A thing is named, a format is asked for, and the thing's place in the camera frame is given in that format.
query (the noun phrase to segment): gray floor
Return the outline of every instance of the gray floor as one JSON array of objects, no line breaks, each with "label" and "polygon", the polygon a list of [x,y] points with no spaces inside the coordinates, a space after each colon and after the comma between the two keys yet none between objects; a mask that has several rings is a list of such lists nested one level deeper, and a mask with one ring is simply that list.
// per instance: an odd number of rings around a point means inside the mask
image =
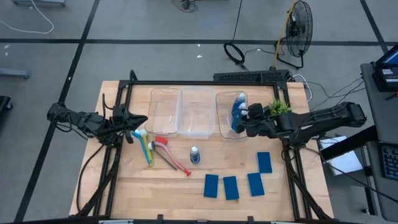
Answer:
[{"label": "gray floor", "polygon": [[[0,39],[79,39],[94,0],[68,0],[67,7],[46,5],[42,12],[54,23],[51,34],[25,34],[0,24]],[[377,41],[358,0],[308,0],[313,11],[313,39],[325,41]],[[394,22],[395,0],[366,0],[385,41],[398,39]],[[170,1],[101,0],[89,39],[230,39],[234,32],[239,0],[202,0],[191,14],[180,12]],[[243,1],[236,39],[274,40],[279,35],[290,1]],[[20,29],[46,30],[49,25],[34,10],[0,2],[0,19]],[[271,45],[239,45],[242,50]],[[29,80],[0,78],[0,95],[13,98],[14,109],[0,130],[0,222],[14,220],[21,198],[42,146],[49,123],[45,115],[58,100],[77,44],[0,44],[0,67],[30,70]],[[305,67],[295,71],[308,81],[321,83],[332,94],[359,78],[361,63],[377,60],[380,46],[311,46]],[[266,70],[273,55],[248,53],[250,70]],[[74,110],[95,108],[101,82],[127,78],[134,69],[140,80],[211,80],[214,73],[241,69],[218,44],[86,44],[68,92],[66,104]],[[310,85],[310,107],[326,96]],[[347,100],[361,104],[373,124],[365,91]],[[330,100],[322,107],[333,106]],[[358,129],[341,128],[333,133],[350,136]],[[55,132],[43,170],[30,201],[25,220],[66,217],[80,169],[84,140],[73,133]],[[347,222],[388,223],[360,212],[366,207],[363,188],[325,169],[335,217]],[[363,178],[363,173],[356,174]]]}]

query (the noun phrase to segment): black keyboard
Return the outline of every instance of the black keyboard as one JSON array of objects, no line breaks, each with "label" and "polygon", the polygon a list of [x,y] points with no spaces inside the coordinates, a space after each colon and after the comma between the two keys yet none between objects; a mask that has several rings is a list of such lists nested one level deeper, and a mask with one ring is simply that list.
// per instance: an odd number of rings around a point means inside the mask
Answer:
[{"label": "black keyboard", "polygon": [[381,147],[381,170],[383,176],[398,180],[398,148],[390,145]]},{"label": "black keyboard", "polygon": [[255,72],[229,72],[216,73],[213,75],[214,81],[254,81],[263,83],[286,82],[290,79],[290,74],[287,69],[274,71],[255,71]]}]

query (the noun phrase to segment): electric fan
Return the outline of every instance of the electric fan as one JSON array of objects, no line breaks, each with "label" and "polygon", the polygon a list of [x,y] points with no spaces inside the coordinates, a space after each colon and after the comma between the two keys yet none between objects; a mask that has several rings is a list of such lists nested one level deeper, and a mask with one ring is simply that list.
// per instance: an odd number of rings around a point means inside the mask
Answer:
[{"label": "electric fan", "polygon": [[287,65],[293,66],[296,69],[304,66],[303,56],[310,47],[312,38],[312,12],[310,6],[303,1],[297,1],[286,23],[286,36],[280,41],[286,44],[287,49],[291,55],[301,58],[301,66],[293,65],[286,62],[277,56],[277,59]]}]

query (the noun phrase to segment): clear plastic bin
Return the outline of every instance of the clear plastic bin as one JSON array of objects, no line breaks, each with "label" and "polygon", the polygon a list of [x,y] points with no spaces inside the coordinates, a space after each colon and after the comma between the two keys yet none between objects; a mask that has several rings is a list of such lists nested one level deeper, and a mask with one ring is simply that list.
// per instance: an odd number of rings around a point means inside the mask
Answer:
[{"label": "clear plastic bin", "polygon": [[187,138],[207,139],[214,133],[216,98],[210,87],[181,87],[177,132]]},{"label": "clear plastic bin", "polygon": [[167,137],[177,136],[177,103],[180,90],[154,88],[150,92],[147,132]]},{"label": "clear plastic bin", "polygon": [[232,106],[241,93],[244,94],[246,104],[248,104],[248,95],[243,91],[230,91],[216,95],[218,126],[223,141],[240,141],[247,137],[245,131],[238,134],[231,128],[233,122]]}]

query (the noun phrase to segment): small bottle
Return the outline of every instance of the small bottle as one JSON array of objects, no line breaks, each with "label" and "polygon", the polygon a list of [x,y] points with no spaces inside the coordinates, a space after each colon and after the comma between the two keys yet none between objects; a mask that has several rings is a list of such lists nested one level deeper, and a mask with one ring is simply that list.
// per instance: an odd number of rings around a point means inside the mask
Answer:
[{"label": "small bottle", "polygon": [[199,149],[196,146],[193,146],[190,151],[191,162],[193,164],[198,164],[200,161]]}]

